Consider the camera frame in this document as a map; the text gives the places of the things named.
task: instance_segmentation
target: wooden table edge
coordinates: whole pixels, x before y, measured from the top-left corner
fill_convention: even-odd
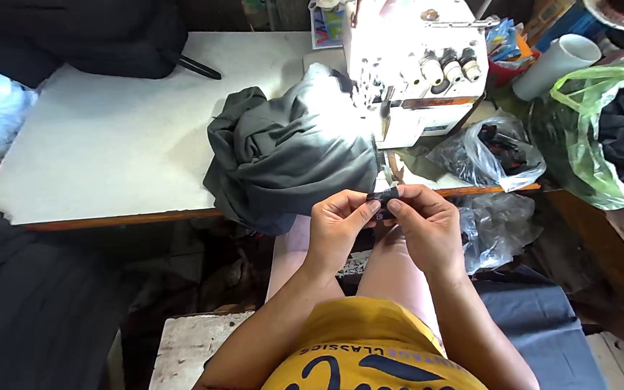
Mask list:
[[[541,185],[533,183],[526,187],[520,188],[518,191],[528,190],[540,190]],[[488,194],[492,192],[503,192],[502,187],[459,187],[448,188],[444,190],[435,190],[439,195],[445,198],[451,196],[463,196],[473,194]],[[117,225],[133,225],[133,224],[148,224],[151,222],[167,222],[177,221],[180,219],[189,218],[207,218],[207,217],[221,217],[221,210],[211,209],[199,209],[199,210],[184,210],[184,211],[169,211],[158,212],[153,214],[138,214],[138,215],[125,215],[118,217],[103,217],[103,218],[86,218],[86,219],[71,219],[68,221],[54,221],[54,222],[41,222],[36,224],[22,224],[20,226],[35,231],[55,231],[55,230],[74,230],[85,228],[103,228],[107,226]]]

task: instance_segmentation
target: green plastic bag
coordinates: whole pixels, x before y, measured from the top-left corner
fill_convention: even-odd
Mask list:
[[[624,183],[598,142],[601,109],[624,88],[624,62],[560,78],[529,111],[530,136],[566,190],[600,209],[624,208]]]

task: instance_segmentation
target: yellow t-shirt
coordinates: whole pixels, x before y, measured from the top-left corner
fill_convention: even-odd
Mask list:
[[[430,329],[390,300],[339,298],[317,305],[263,390],[487,390],[446,359]]]

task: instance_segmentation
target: person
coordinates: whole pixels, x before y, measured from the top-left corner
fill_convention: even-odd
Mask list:
[[[538,389],[466,274],[457,208],[423,185],[397,189],[395,220],[376,226],[379,202],[345,190],[277,237],[270,299],[194,390]],[[377,242],[344,297],[335,275],[363,227]]]

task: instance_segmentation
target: white paper cup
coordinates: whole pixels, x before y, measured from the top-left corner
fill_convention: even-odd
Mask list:
[[[563,75],[591,66],[601,59],[596,44],[581,35],[566,34],[550,43],[535,64],[512,86],[515,94],[524,101],[547,92]]]

